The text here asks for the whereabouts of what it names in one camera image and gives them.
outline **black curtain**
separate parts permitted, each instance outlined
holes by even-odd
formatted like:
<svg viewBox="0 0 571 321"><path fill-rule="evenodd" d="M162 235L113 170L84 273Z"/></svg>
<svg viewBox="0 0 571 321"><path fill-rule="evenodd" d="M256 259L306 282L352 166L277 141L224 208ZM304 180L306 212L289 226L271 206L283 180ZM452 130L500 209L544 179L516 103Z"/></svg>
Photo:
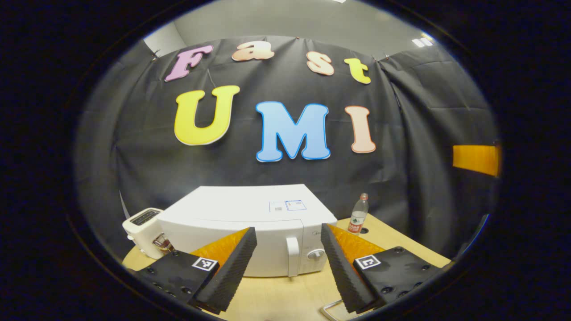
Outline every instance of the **black curtain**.
<svg viewBox="0 0 571 321"><path fill-rule="evenodd" d="M233 61L236 47L248 41L270 42L275 56ZM359 194L367 192L372 215L448 257L490 211L494 178L453 168L452 146L492 145L498 138L493 116L469 75L439 46L380 62L292 37L222 39L189 49L205 45L214 50L188 76L164 82L184 49L152 60L141 42L111 67L87 102L76 147L80 203L96 234L118 257L133 246L121 226L119 191L132 215L146 207L166 208L201 185L304 183L338 219L349 217ZM308 51L327 54L334 75L312 72L305 64ZM370 84L352 78L346 58L368 66ZM216 103L211 91L224 85L240 87L225 136L205 146L180 143L174 135L176 97L204 90L196 125L208 126ZM310 161L284 155L279 162L258 162L262 117L255 106L263 101L283 103L294 120L307 104L327 106L331 156ZM377 146L372 153L351 151L353 129L344 108L352 105L371 112ZM226 205L221 199L212 206Z"/></svg>

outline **bottle label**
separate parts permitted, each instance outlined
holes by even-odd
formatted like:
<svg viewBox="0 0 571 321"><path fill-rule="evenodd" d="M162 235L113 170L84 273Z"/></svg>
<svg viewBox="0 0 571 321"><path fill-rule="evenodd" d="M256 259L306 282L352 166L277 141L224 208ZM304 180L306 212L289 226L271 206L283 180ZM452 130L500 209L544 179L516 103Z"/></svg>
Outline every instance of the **bottle label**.
<svg viewBox="0 0 571 321"><path fill-rule="evenodd" d="M349 221L349 227L347 229L349 230L349 232L354 232L354 233L360 232L364 222L365 218L356 218L352 216L351 220Z"/></svg>

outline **wooden table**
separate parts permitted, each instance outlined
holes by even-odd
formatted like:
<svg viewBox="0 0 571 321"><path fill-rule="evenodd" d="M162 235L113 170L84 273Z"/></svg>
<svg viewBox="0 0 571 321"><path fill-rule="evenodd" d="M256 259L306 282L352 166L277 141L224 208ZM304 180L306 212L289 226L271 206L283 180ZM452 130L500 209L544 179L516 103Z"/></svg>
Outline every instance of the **wooden table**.
<svg viewBox="0 0 571 321"><path fill-rule="evenodd" d="M338 221L337 226L346 229L348 224L347 218ZM367 215L363 227L368 228L369 233L360 236L382 248L402 246L437 267L450 262L449 259L429 250L370 214ZM138 271L153 262L155 259L149 258L134 247L125 256L123 265ZM244 277L228 310L221 312L218 317L229 321L327 321L319 309L339 299L341 295L337 291L331 268L329 264L325 264L320 272L301 274L292 278ZM354 312L347 313L343 304L334 306L328 311L339 320L349 320L356 316Z"/></svg>

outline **blue letter m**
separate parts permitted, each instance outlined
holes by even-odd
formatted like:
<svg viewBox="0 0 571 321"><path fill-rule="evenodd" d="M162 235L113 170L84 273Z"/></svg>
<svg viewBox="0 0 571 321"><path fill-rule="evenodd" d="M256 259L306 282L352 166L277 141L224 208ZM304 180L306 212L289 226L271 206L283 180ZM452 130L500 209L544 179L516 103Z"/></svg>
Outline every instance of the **blue letter m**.
<svg viewBox="0 0 571 321"><path fill-rule="evenodd" d="M280 102L261 102L256 111L262 114L262 150L256 154L260 162L277 162L283 153L278 150L278 137L289 158L297 156L305 138L301 156L305 159L329 158L331 152L325 142L325 116L327 107L319 104L307 105L297 123L293 121L286 107Z"/></svg>

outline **gray wall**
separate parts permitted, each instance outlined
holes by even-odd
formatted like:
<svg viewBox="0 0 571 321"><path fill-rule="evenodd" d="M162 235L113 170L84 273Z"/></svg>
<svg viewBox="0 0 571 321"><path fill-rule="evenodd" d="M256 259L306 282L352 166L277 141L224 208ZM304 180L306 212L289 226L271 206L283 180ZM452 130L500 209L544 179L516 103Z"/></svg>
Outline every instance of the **gray wall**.
<svg viewBox="0 0 571 321"><path fill-rule="evenodd" d="M145 39L151 50L161 49L159 56L180 49L173 46L180 43L175 38L192 46L245 35L286 35L380 59L417 48L412 39L422 37L421 30L357 0L218 0L177 18L174 27Z"/></svg>

